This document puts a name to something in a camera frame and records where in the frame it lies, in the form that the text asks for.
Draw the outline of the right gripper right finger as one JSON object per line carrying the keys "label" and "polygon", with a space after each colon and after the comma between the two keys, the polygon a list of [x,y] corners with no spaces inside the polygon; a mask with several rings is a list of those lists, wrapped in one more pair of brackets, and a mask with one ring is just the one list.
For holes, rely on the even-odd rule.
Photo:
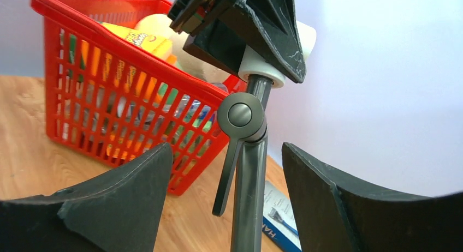
{"label": "right gripper right finger", "polygon": [[462,251],[462,193],[404,193],[341,171],[292,143],[281,151],[303,251]]}

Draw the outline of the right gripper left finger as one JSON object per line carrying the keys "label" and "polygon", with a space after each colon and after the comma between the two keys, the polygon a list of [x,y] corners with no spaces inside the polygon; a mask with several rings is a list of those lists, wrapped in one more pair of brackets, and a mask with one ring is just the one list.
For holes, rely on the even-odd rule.
{"label": "right gripper left finger", "polygon": [[161,143],[52,195],[1,201],[1,251],[152,251],[172,165]]}

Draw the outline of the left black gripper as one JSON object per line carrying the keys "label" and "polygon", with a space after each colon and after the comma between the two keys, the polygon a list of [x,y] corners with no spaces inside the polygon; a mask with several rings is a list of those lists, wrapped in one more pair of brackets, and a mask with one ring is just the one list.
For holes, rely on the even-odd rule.
{"label": "left black gripper", "polygon": [[295,83],[306,67],[294,0],[174,0],[168,18],[188,33],[183,50],[239,77],[246,46]]}

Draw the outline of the white pvc elbow fitting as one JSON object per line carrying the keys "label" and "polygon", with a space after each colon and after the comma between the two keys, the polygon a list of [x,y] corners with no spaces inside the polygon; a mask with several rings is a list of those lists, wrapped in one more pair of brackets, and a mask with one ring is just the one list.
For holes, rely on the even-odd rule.
{"label": "white pvc elbow fitting", "polygon": [[[317,39],[316,30],[302,23],[296,22],[302,47],[302,59],[300,63],[306,66],[306,61],[311,54]],[[267,63],[254,49],[247,46],[238,71],[238,77],[249,82],[251,75],[261,75],[272,81],[272,88],[282,88],[288,78],[270,63]]]}

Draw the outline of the dark grey metal faucet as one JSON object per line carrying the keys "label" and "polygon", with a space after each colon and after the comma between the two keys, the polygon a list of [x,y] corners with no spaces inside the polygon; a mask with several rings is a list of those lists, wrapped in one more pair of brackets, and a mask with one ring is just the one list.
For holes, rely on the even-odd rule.
{"label": "dark grey metal faucet", "polygon": [[235,187],[230,251],[260,251],[267,156],[265,107],[272,81],[253,74],[245,92],[227,96],[217,111],[229,145],[212,214],[220,217]]}

